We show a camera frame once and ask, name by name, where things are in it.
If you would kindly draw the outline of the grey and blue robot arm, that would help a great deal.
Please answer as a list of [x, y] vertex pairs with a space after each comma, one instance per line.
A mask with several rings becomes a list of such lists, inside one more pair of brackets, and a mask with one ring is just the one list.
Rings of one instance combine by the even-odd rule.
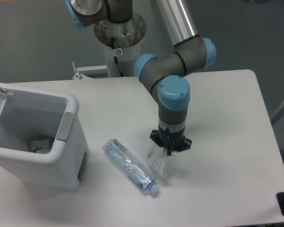
[[185, 137], [190, 86], [185, 76], [214, 63], [217, 52], [210, 39], [200, 37], [186, 2], [156, 1], [174, 46], [173, 53], [162, 58], [141, 54], [147, 27], [132, 1], [68, 0], [65, 4], [78, 28], [94, 26], [108, 76], [137, 77], [158, 104], [159, 126], [150, 138], [168, 156], [190, 149], [192, 142]]

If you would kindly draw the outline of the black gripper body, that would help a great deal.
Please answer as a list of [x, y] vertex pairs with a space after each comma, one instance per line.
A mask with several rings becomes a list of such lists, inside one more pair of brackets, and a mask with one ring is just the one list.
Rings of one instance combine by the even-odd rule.
[[166, 143], [168, 142], [176, 142], [176, 143], [179, 143], [182, 138], [184, 138], [184, 131], [185, 131], [185, 128], [183, 128], [182, 130], [178, 131], [178, 132], [169, 132], [168, 134], [165, 133], [165, 131], [162, 129], [162, 128], [159, 128], [163, 131], [164, 133], [164, 136], [166, 138]]

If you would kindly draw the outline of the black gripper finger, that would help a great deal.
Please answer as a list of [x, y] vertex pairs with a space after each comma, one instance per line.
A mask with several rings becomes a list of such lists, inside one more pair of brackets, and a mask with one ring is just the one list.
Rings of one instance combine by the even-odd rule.
[[182, 152], [185, 150], [189, 150], [192, 145], [192, 140], [187, 138], [182, 138], [179, 143], [176, 142], [168, 142], [167, 143], [167, 155], [171, 156], [173, 152]]
[[150, 139], [159, 147], [167, 149], [166, 138], [161, 129], [152, 130]]

